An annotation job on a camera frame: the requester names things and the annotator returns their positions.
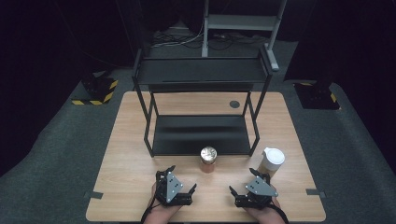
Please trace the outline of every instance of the black metal shelf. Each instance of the black metal shelf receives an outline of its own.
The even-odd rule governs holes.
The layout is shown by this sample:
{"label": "black metal shelf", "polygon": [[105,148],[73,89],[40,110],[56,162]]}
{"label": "black metal shelf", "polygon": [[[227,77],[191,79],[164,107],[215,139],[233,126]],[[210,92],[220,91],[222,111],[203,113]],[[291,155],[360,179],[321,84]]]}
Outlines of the black metal shelf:
{"label": "black metal shelf", "polygon": [[241,116],[159,116],[155,155],[199,155],[211,146],[219,155],[248,154],[250,145],[245,118]]}
{"label": "black metal shelf", "polygon": [[[272,77],[265,52],[246,58],[143,58],[141,51],[134,62],[133,82],[147,121],[144,141],[151,157],[156,155],[199,155],[204,147],[214,147],[219,155],[249,155],[260,135],[256,118]],[[253,109],[250,93],[259,86],[260,99]],[[146,106],[142,89],[150,92]],[[161,115],[155,93],[166,92],[245,92],[247,100],[240,115]],[[255,139],[250,145],[245,122],[249,111]],[[149,142],[152,113],[157,118],[153,144]]]}

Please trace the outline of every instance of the circular hole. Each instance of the circular hole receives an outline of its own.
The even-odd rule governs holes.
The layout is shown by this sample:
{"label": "circular hole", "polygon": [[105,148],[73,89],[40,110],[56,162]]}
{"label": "circular hole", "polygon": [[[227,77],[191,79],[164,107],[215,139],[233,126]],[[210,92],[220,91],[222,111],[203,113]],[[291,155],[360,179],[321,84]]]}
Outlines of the circular hole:
{"label": "circular hole", "polygon": [[230,107],[232,107],[232,108],[238,108],[239,106],[240,106],[240,104],[237,101],[231,101],[230,102]]}

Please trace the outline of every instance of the gray carpet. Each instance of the gray carpet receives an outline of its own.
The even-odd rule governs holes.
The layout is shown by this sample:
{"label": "gray carpet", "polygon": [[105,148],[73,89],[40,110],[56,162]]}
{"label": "gray carpet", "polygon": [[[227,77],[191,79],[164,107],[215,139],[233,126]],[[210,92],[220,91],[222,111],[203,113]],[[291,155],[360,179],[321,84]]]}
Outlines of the gray carpet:
{"label": "gray carpet", "polygon": [[[276,41],[280,69],[269,91],[283,93],[314,180],[326,194],[323,223],[396,223],[395,175],[342,88],[331,86],[341,110],[306,110],[292,83],[283,82],[296,44]],[[254,56],[260,45],[210,49],[209,56]],[[200,54],[177,46],[153,49],[150,56]],[[30,154],[0,178],[0,223],[90,223],[84,195],[93,190],[121,97],[133,89],[130,69],[115,70],[111,77],[119,84],[107,105],[66,101]],[[71,98],[82,94],[77,86]]]}

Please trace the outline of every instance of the metal frame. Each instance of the metal frame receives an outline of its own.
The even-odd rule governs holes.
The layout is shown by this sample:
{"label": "metal frame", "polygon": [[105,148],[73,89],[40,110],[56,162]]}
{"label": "metal frame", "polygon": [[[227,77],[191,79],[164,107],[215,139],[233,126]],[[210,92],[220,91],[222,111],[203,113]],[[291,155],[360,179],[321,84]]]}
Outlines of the metal frame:
{"label": "metal frame", "polygon": [[[258,103],[256,105],[256,109],[254,110],[253,104],[252,104],[251,98],[250,98],[252,90],[247,90],[245,88],[242,88],[242,89],[235,88],[235,89],[228,89],[227,90],[228,92],[246,92],[247,93],[247,98],[246,98],[246,101],[245,101],[245,104],[244,104],[244,109],[243,109],[243,112],[242,112],[242,114],[240,116],[244,118],[245,115],[246,115],[247,110],[249,109],[250,116],[252,118],[254,133],[255,133],[255,136],[256,136],[256,138],[255,138],[255,140],[253,142],[253,145],[251,146],[250,151],[248,153],[248,155],[250,157],[253,155],[254,150],[255,150],[256,146],[258,145],[258,143],[260,141],[260,133],[259,133],[259,129],[258,129],[256,120],[257,120],[257,117],[259,115],[259,112],[260,112],[260,109],[261,109],[261,106],[262,106],[262,102],[263,102],[265,93],[268,90],[268,86],[269,86],[269,83],[270,83],[271,78],[272,78],[272,71],[270,69],[268,69],[268,68],[271,67],[270,61],[268,59],[268,55],[265,52],[263,52],[262,49],[260,49],[257,58],[260,60],[260,62],[262,64],[262,70],[264,71],[264,74],[266,75],[266,78],[265,78],[265,80],[263,82],[261,95],[260,95],[259,101],[258,101]],[[155,101],[154,93],[187,92],[188,90],[181,89],[181,90],[172,90],[172,91],[170,91],[170,90],[167,90],[167,91],[158,91],[158,90],[149,91],[150,92],[150,102],[149,102],[149,107],[147,108],[145,100],[144,100],[143,95],[142,95],[142,91],[140,89],[139,81],[138,81],[139,67],[140,67],[141,62],[143,60],[144,59],[143,59],[141,50],[139,50],[137,52],[136,59],[135,59],[135,62],[134,62],[134,70],[133,70],[132,80],[134,82],[134,89],[135,89],[135,91],[137,93],[140,105],[142,107],[142,110],[143,110],[143,113],[145,115],[146,122],[147,122],[146,123],[145,135],[144,135],[144,141],[145,141],[145,144],[146,144],[146,146],[148,148],[148,152],[149,152],[150,156],[154,157],[155,153],[153,151],[153,147],[151,146],[151,144],[149,142],[149,127],[150,127],[150,123],[151,123],[151,116],[152,116],[153,110],[154,110],[155,115],[157,117],[161,116],[159,111],[158,111],[158,107],[157,107],[157,104],[156,104],[156,101]],[[219,81],[219,84],[221,84],[221,83],[227,83],[227,81],[226,80],[224,80],[223,82]],[[203,88],[200,91],[201,92],[205,92],[205,91],[208,92],[208,91],[216,91],[216,90],[206,90],[205,88]]]}
{"label": "metal frame", "polygon": [[[254,16],[245,16],[245,18],[250,19],[246,21],[245,25],[241,25],[239,27],[234,27],[234,24],[231,25],[218,25],[216,26],[217,28],[213,28],[213,29],[239,29],[239,30],[262,30],[262,31],[271,31],[271,36],[269,39],[269,43],[264,44],[263,48],[265,49],[265,52],[268,55],[268,58],[270,60],[270,65],[271,68],[273,69],[273,71],[278,71],[279,70],[279,66],[276,62],[276,57],[275,54],[273,52],[273,46],[274,43],[276,41],[276,35],[280,26],[280,23],[282,21],[282,16],[283,16],[283,12],[285,11],[285,7],[286,4],[288,2],[288,0],[280,0],[280,6],[278,9],[278,12],[276,14],[275,17],[271,17],[271,16],[261,16],[261,18],[265,19],[263,24],[259,25],[255,25],[254,23]],[[208,34],[208,30],[211,29],[210,26],[213,26],[213,24],[210,23],[209,21],[209,0],[205,0],[205,15],[204,15],[204,42],[202,45],[202,57],[207,57],[208,56],[208,41],[207,41],[207,34]]]}

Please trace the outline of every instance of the can lid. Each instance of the can lid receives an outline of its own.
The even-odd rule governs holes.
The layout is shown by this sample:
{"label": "can lid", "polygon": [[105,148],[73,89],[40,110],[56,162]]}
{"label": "can lid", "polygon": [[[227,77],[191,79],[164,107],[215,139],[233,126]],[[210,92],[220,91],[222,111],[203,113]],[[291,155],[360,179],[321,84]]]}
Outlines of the can lid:
{"label": "can lid", "polygon": [[204,147],[201,150],[201,160],[203,163],[211,164],[215,162],[218,152],[213,147]]}

